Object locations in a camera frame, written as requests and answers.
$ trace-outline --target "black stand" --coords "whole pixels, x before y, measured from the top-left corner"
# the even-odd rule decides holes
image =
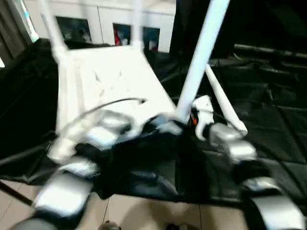
[[[15,199],[19,200],[20,202],[24,203],[25,205],[32,206],[33,201],[25,197],[24,195],[20,194],[16,190],[12,189],[11,187],[7,186],[5,183],[0,181],[0,191],[4,191],[6,194],[14,197]]]

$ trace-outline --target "white cabinet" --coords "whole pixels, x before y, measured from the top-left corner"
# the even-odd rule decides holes
[[[127,45],[133,0],[47,0],[66,40]],[[37,0],[24,0],[33,26],[48,38]],[[176,0],[142,0],[145,48],[169,52]]]
[[[127,45],[130,42],[132,10],[99,7],[104,42]],[[143,39],[146,48],[169,52],[175,15],[144,12]]]
[[[24,3],[38,36],[48,38],[37,1],[25,0]],[[97,6],[64,2],[49,2],[49,6],[65,39],[103,43]]]

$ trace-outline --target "white metal rod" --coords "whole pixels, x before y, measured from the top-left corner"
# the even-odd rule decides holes
[[[206,64],[212,53],[215,40],[223,23],[230,0],[211,0],[202,25],[192,62],[185,80],[176,109],[176,117],[188,121],[192,103],[196,97],[205,72]]]
[[[230,122],[228,123],[228,126],[229,127],[235,126],[234,128],[240,130],[243,135],[246,135],[248,133],[248,130],[246,129],[244,123],[236,115],[234,108],[230,104],[224,90],[222,89],[214,72],[212,71],[211,67],[208,64],[207,64],[205,71],[206,71],[208,80],[211,84],[211,87],[214,91],[214,95],[217,99],[217,102],[219,103],[220,108],[223,112],[223,115]]]
[[[132,40],[131,44],[137,49],[143,49],[142,35],[142,0],[133,1],[133,22],[132,22]]]
[[[59,63],[60,58],[63,56],[63,52],[68,49],[63,41],[58,22],[50,12],[47,0],[39,0],[38,3],[40,5],[43,18],[45,19],[45,26],[49,33],[53,57]]]

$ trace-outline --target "black tarp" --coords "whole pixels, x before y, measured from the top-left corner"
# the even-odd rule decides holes
[[[176,103],[189,64],[180,56],[145,54]],[[246,124],[247,139],[255,145],[259,158],[272,171],[279,186],[305,212],[306,72],[279,71],[256,62],[228,66],[218,62],[213,70]],[[43,184],[55,169],[46,157],[55,136],[58,97],[58,70],[49,42],[38,40],[11,66],[1,70],[0,75],[4,79],[0,83],[0,178]],[[213,107],[219,112],[206,77],[198,92],[204,94],[212,97]],[[111,153],[99,153],[87,145],[78,147],[79,152],[101,154],[102,173],[97,178],[96,191],[102,198],[119,193],[201,204],[240,203],[228,162],[207,143],[162,135],[124,147]]]

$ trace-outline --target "tile floor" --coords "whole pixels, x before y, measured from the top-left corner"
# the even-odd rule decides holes
[[[7,182],[7,185],[33,199],[39,187]],[[33,210],[0,192],[0,230],[7,230]],[[123,230],[164,230],[168,223],[187,223],[195,230],[247,230],[239,210],[186,203],[153,201],[113,195],[101,200],[94,195],[78,230],[96,230],[107,220]]]

